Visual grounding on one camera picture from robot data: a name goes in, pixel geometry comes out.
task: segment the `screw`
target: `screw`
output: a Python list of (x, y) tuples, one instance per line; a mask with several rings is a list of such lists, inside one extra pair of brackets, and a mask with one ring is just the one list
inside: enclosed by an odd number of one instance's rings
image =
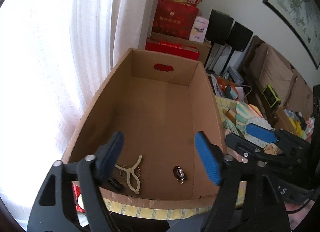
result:
[(53, 163), (53, 166), (54, 166), (54, 167), (58, 167), (58, 166), (60, 166), (60, 165), (62, 165), (62, 162), (61, 162), (60, 160), (57, 160), (57, 161), (55, 161), (55, 162)]
[(94, 160), (95, 158), (96, 158), (95, 155), (87, 155), (84, 159), (85, 159), (86, 161), (92, 161), (92, 160)]
[(226, 161), (228, 161), (228, 162), (231, 162), (231, 161), (233, 161), (233, 156), (232, 155), (224, 155), (223, 156), (223, 159), (224, 160), (226, 160)]
[(262, 161), (258, 161), (258, 162), (257, 162), (257, 166), (259, 166), (259, 167), (265, 167), (266, 164), (265, 164), (264, 162), (262, 162)]

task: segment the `green electronic device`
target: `green electronic device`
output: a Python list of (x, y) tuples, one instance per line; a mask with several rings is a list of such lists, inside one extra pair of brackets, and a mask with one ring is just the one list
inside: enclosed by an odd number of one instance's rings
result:
[(271, 109), (275, 109), (281, 104), (281, 100), (279, 99), (278, 94), (275, 92), (272, 85), (268, 84), (264, 88), (262, 94)]

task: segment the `black picture frame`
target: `black picture frame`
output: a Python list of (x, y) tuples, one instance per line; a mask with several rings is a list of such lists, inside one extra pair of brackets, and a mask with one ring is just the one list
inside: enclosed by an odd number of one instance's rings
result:
[(304, 42), (304, 40), (301, 38), (301, 36), (299, 35), (299, 33), (296, 31), (296, 29), (289, 23), (289, 21), (271, 4), (268, 2), (268, 0), (263, 0), (262, 1), (267, 7), (269, 7), (274, 13), (276, 13), (277, 16), (279, 16), (281, 18), (281, 20), (283, 22), (286, 23), (286, 25), (291, 29), (291, 31), (296, 35), (296, 37), (299, 39), (299, 41), (302, 43), (302, 45), (304, 46), (304, 48), (306, 49), (306, 51), (308, 52), (309, 56), (311, 57), (316, 69), (319, 69), (320, 66), (320, 62), (317, 64), (316, 60), (314, 59), (309, 47), (307, 46), (307, 44)]

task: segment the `sheer curtain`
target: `sheer curtain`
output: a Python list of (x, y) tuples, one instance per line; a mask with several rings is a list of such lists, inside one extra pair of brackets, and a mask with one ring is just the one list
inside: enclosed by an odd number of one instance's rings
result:
[(1, 6), (0, 195), (23, 228), (87, 104), (125, 51), (138, 47), (146, 3), (5, 0)]

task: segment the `picture frame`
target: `picture frame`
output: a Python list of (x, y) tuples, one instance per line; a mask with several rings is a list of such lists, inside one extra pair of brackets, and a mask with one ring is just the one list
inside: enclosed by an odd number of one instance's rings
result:
[(320, 65), (320, 9), (314, 0), (263, 0), (300, 40), (316, 68)]

